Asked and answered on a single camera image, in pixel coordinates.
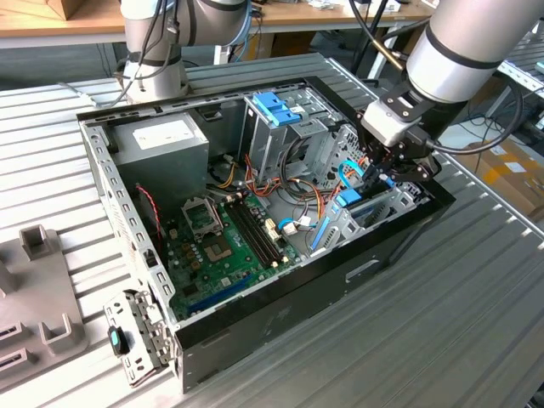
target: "blue expansion card clip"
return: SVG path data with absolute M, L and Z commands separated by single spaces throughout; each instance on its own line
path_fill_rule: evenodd
M 292 113 L 284 100 L 278 98 L 273 92 L 255 93 L 253 103 L 276 126 L 284 126 L 290 123 L 300 122 L 300 115 Z

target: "open computer tower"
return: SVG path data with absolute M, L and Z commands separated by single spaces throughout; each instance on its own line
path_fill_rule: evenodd
M 454 201 L 362 182 L 355 111 L 317 78 L 79 115 L 136 289 L 105 305 L 132 386 L 184 391 L 379 273 Z

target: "hinge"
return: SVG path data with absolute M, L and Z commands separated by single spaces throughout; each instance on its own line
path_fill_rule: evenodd
M 138 387 L 176 357 L 175 342 L 149 292 L 119 293 L 104 311 L 111 347 L 131 387 Z

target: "aluminum extrusion table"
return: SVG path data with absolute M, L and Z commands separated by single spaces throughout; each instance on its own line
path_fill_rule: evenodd
M 197 91 L 319 76 L 351 105 L 369 91 L 318 54 L 189 70 Z M 100 102 L 112 80 L 74 84 Z M 393 268 L 182 395 L 170 371 L 131 389 L 102 305 L 130 285 L 58 86 L 0 93 L 0 240 L 59 231 L 89 348 L 0 395 L 0 406 L 521 407 L 544 379 L 541 231 L 440 156 L 456 203 Z

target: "chip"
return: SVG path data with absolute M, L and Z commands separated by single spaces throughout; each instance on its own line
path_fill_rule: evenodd
M 210 236 L 202 241 L 202 247 L 210 262 L 217 262 L 232 255 L 232 249 L 224 236 Z
M 198 292 L 198 288 L 196 287 L 196 285 L 194 283 L 191 283 L 190 285 L 187 285 L 186 287 L 184 287 L 182 289 L 184 295 L 186 297 L 190 296 L 190 295 L 194 295 L 195 293 Z

